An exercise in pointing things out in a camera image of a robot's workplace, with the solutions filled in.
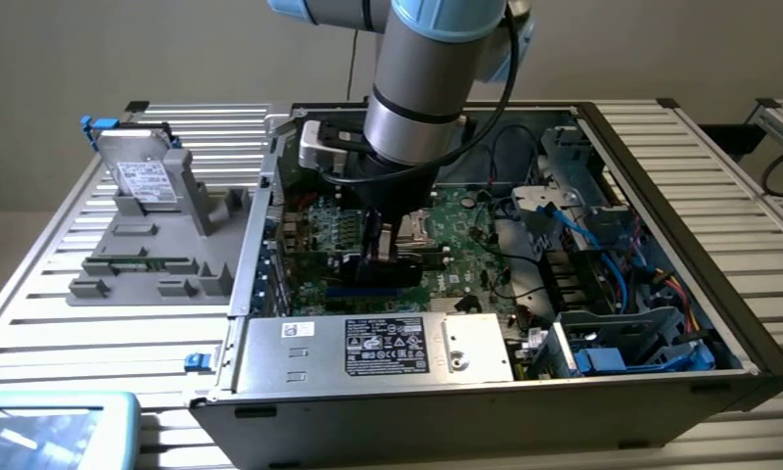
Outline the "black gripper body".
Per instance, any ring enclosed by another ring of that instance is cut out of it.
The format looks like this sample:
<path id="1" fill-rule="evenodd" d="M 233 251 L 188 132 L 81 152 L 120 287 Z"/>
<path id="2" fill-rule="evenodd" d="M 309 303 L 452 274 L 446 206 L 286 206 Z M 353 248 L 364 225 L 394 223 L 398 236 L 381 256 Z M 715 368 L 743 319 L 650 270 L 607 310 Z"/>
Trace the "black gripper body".
<path id="1" fill-rule="evenodd" d="M 409 167 L 373 154 L 362 154 L 350 162 L 350 178 L 376 178 L 404 169 Z M 433 169 L 385 182 L 354 185 L 353 189 L 362 204 L 384 219 L 400 219 L 425 206 L 437 174 L 438 170 Z"/>

